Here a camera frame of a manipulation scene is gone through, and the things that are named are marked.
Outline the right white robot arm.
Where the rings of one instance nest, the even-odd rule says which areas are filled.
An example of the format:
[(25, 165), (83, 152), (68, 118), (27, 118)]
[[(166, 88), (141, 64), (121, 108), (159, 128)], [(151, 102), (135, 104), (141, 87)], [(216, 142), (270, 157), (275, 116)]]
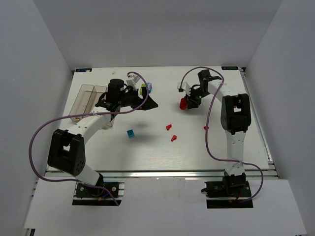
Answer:
[(181, 100), (180, 108), (194, 109), (201, 105), (202, 98), (212, 95), (212, 101), (206, 118), (206, 127), (210, 122), (210, 113), (217, 99), (221, 103), (220, 122), (225, 130), (227, 157), (219, 159), (210, 155), (213, 159), (225, 162), (224, 177), (228, 180), (245, 181), (244, 170), (244, 140), (248, 127), (251, 125), (250, 98), (246, 93), (237, 93), (225, 82), (224, 77), (219, 72), (217, 76), (212, 76), (214, 69), (199, 66), (199, 83), (189, 86), (184, 79), (178, 83), (178, 91), (185, 92), (185, 97)]

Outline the long green lego brick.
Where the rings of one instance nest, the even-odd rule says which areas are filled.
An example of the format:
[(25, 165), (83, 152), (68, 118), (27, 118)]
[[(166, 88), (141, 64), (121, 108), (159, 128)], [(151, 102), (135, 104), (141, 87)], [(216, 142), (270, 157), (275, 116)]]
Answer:
[(140, 89), (139, 89), (139, 94), (140, 96), (143, 96), (143, 91), (146, 90), (146, 85), (145, 84), (142, 84)]

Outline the blue frog lego piece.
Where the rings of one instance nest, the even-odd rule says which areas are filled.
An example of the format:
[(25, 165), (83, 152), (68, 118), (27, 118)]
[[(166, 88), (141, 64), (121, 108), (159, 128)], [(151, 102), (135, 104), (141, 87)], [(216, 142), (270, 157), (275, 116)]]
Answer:
[(152, 91), (152, 84), (148, 82), (147, 83), (147, 87), (148, 87), (149, 93), (151, 93), (151, 91)]

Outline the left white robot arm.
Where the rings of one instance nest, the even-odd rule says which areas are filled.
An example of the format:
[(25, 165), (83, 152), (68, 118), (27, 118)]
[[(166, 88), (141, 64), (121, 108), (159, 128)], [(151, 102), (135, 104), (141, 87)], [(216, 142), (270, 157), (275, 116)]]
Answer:
[(91, 116), (82, 118), (67, 130), (57, 129), (52, 135), (48, 155), (48, 166), (75, 177), (92, 186), (103, 186), (103, 176), (86, 164), (85, 144), (99, 130), (110, 124), (121, 108), (150, 110), (158, 104), (142, 87), (142, 97), (135, 86), (126, 85), (121, 79), (110, 80), (91, 110)]

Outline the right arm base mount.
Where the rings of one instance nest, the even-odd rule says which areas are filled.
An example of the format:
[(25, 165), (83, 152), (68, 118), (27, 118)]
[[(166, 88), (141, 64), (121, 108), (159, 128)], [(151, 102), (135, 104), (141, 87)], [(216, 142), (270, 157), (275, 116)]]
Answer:
[(206, 195), (208, 209), (253, 208), (245, 173), (239, 176), (225, 174), (221, 181), (205, 182), (200, 192)]

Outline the small blue lego brick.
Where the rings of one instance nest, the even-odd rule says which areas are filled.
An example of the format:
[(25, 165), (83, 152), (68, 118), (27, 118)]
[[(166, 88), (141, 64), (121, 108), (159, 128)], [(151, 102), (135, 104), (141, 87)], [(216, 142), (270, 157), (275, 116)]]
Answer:
[(134, 137), (134, 132), (133, 132), (133, 130), (132, 130), (132, 129), (131, 129), (131, 130), (128, 130), (128, 131), (127, 131), (127, 135), (128, 135), (129, 138)]

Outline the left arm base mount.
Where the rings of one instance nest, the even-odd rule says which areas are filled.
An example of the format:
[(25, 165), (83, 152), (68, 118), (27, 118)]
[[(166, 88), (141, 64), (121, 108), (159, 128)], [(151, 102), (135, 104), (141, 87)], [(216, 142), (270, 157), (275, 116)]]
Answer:
[(120, 205), (124, 195), (124, 182), (105, 181), (103, 187), (106, 188), (110, 194), (99, 188), (90, 188), (82, 183), (76, 184), (72, 205), (73, 206), (100, 206), (100, 207), (117, 207)]

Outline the large red lego brick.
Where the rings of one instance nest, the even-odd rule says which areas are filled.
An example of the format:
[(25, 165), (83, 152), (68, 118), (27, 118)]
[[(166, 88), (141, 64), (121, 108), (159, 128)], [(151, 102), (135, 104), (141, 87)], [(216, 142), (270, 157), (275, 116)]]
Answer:
[(188, 105), (188, 103), (187, 103), (186, 99), (183, 97), (183, 98), (180, 100), (179, 108), (180, 108), (181, 110), (185, 110), (185, 109), (187, 108), (187, 105)]

